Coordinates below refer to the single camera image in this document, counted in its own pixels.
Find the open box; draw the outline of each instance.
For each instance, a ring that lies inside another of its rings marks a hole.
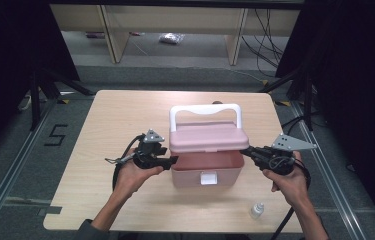
[[[222,110],[236,112],[236,122],[229,120],[176,123],[179,111],[209,115]],[[244,166],[239,150],[249,147],[242,129],[241,108],[237,104],[174,106],[170,110],[169,149],[178,156],[172,165],[176,187],[233,185]]]

